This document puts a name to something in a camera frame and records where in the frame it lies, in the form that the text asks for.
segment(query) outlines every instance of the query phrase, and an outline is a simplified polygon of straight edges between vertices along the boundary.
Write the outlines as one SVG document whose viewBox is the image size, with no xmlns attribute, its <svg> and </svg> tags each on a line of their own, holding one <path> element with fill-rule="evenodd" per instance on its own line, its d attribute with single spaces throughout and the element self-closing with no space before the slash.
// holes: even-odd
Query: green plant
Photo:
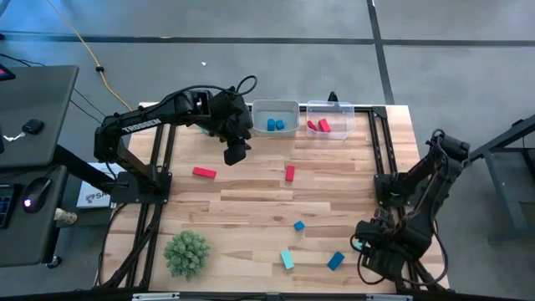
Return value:
<svg viewBox="0 0 535 301">
<path fill-rule="evenodd" d="M 199 272 L 206 265 L 209 252 L 210 247 L 203 236 L 192 230 L 185 230 L 167 243 L 164 257 L 173 278 L 184 275 L 187 281 L 190 281 L 199 276 Z"/>
</svg>

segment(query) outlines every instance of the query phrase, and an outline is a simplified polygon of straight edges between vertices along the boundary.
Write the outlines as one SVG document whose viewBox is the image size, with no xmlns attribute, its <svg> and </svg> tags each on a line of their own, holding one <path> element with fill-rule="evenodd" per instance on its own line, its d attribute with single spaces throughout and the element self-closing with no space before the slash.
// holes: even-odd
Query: clear plastic container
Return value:
<svg viewBox="0 0 535 301">
<path fill-rule="evenodd" d="M 299 103 L 292 100 L 255 100 L 252 123 L 256 136 L 293 137 L 299 128 Z M 268 131 L 268 120 L 282 120 L 283 130 Z"/>
<path fill-rule="evenodd" d="M 326 119 L 330 132 L 322 132 L 318 122 Z M 312 121 L 318 131 L 308 127 Z M 311 100 L 307 103 L 307 136 L 326 139 L 346 139 L 354 131 L 354 106 L 347 102 Z"/>
</svg>

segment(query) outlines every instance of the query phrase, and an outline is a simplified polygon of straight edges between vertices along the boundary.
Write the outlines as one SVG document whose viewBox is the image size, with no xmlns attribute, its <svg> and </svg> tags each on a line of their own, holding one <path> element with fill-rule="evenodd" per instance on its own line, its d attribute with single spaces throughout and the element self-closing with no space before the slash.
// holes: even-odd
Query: wooden table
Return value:
<svg viewBox="0 0 535 301">
<path fill-rule="evenodd" d="M 397 105 L 388 106 L 387 111 L 397 166 L 407 171 L 420 159 L 409 109 Z M 171 195 L 161 218 L 150 290 L 395 291 L 389 281 L 375 286 L 362 283 L 356 270 L 359 254 L 349 245 L 357 222 L 368 221 L 376 208 L 372 182 L 375 159 L 367 115 L 356 114 L 356 131 L 347 140 L 310 139 L 303 119 L 295 138 L 253 137 L 247 159 L 234 166 L 224 164 L 226 145 L 218 139 L 204 135 L 196 126 L 177 129 Z M 382 131 L 379 133 L 384 147 Z M 148 163 L 154 136 L 154 129 L 133 134 L 130 151 Z M 296 166 L 293 182 L 284 180 L 287 165 Z M 384 165 L 389 172 L 386 160 Z M 216 170 L 217 178 L 193 176 L 194 166 Z M 115 219 L 105 249 L 105 279 L 132 248 L 139 210 L 140 206 L 129 205 Z M 296 221 L 304 222 L 303 231 L 293 229 Z M 201 277 L 189 283 L 183 277 L 172 278 L 163 257 L 167 242 L 185 229 L 204 235 L 211 245 L 211 256 Z M 292 270 L 284 268 L 280 256 L 287 249 L 295 262 Z M 342 252 L 345 260 L 332 272 L 327 261 L 336 251 Z M 144 260 L 142 253 L 137 283 Z M 435 277 L 440 274 L 443 262 L 436 242 L 422 262 Z M 368 280 L 378 278 L 366 268 L 362 272 Z M 447 286 L 447 279 L 441 284 Z"/>
</svg>

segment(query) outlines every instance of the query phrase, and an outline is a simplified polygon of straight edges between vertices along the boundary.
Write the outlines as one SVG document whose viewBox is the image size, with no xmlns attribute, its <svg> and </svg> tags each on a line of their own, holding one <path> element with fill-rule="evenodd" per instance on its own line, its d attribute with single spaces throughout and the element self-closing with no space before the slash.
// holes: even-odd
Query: gray floor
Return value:
<svg viewBox="0 0 535 301">
<path fill-rule="evenodd" d="M 230 38 L 373 38 L 365 0 L 54 1 L 85 34 Z M 529 0 L 376 0 L 383 38 L 535 39 Z M 0 30 L 70 33 L 45 1 L 12 0 Z M 110 84 L 131 105 L 189 84 L 232 85 L 258 76 L 253 99 L 324 99 L 384 104 L 373 45 L 92 43 Z M 0 52 L 43 64 L 76 64 L 77 88 L 105 113 L 123 111 L 80 43 L 3 42 Z M 397 105 L 409 105 L 420 153 L 437 127 L 473 147 L 535 111 L 535 48 L 385 47 Z M 5 59 L 0 63 L 14 66 Z M 88 107 L 78 96 L 74 101 Z M 91 161 L 97 124 L 69 108 L 60 142 Z M 535 145 L 532 137 L 526 145 Z M 69 195 L 77 196 L 76 181 Z M 489 246 L 506 227 L 482 161 L 462 174 L 439 214 L 451 286 L 463 293 L 533 299 L 535 244 Z M 104 229 L 64 231 L 64 265 L 0 269 L 0 295 L 89 288 Z"/>
</svg>

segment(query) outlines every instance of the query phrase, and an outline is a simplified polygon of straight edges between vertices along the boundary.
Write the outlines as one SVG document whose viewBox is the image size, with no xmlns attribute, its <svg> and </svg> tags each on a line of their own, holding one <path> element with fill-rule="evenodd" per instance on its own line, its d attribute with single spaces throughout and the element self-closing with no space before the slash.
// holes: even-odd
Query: red rectangular block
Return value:
<svg viewBox="0 0 535 301">
<path fill-rule="evenodd" d="M 322 119 L 318 122 L 319 124 L 319 129 L 321 131 L 324 131 L 324 132 L 327 132 L 329 133 L 331 131 L 331 127 L 329 126 L 329 124 L 327 123 L 327 120 L 325 119 Z"/>
<path fill-rule="evenodd" d="M 318 131 L 318 128 L 316 127 L 316 125 L 315 125 L 311 120 L 309 120 L 309 121 L 307 122 L 307 125 L 308 125 L 308 127 L 309 127 L 311 130 Z"/>
<path fill-rule="evenodd" d="M 193 167 L 193 174 L 196 176 L 209 177 L 211 179 L 216 178 L 217 171 L 211 171 L 200 167 Z"/>
<path fill-rule="evenodd" d="M 286 166 L 286 181 L 293 181 L 295 166 Z"/>
</svg>

